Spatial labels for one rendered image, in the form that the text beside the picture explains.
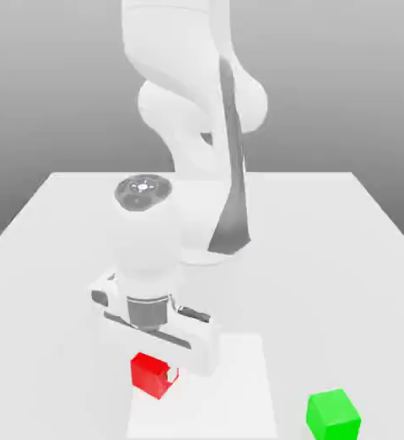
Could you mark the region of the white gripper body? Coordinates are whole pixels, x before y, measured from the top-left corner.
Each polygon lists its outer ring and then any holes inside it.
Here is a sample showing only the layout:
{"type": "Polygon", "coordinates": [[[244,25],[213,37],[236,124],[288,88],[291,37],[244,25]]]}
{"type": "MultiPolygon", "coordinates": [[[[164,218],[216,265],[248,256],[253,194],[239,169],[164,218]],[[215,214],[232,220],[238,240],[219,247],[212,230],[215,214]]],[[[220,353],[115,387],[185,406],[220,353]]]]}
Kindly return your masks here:
{"type": "Polygon", "coordinates": [[[103,338],[130,357],[143,354],[174,368],[199,376],[210,376],[218,365],[219,327],[213,315],[187,306],[167,306],[167,322],[156,330],[142,330],[96,304],[103,338]]]}

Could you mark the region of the small red cube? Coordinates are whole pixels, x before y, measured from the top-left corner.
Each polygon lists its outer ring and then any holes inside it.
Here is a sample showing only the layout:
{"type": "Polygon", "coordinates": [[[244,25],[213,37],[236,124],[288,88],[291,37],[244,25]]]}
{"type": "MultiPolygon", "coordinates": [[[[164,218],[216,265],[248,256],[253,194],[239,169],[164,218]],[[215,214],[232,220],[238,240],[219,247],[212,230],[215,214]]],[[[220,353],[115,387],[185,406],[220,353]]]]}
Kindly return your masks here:
{"type": "Polygon", "coordinates": [[[160,400],[180,376],[180,370],[177,368],[177,379],[172,384],[168,383],[169,367],[170,365],[161,359],[139,352],[131,360],[132,385],[160,400]]]}

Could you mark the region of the small green cube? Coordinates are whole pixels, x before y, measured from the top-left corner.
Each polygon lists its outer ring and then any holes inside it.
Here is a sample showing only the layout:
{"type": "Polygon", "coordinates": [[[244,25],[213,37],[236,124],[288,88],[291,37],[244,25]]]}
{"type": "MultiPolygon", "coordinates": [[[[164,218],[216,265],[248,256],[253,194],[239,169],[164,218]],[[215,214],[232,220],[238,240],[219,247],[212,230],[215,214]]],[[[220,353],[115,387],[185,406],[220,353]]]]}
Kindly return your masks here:
{"type": "Polygon", "coordinates": [[[315,440],[358,440],[361,417],[342,388],[309,397],[306,424],[315,440]]]}

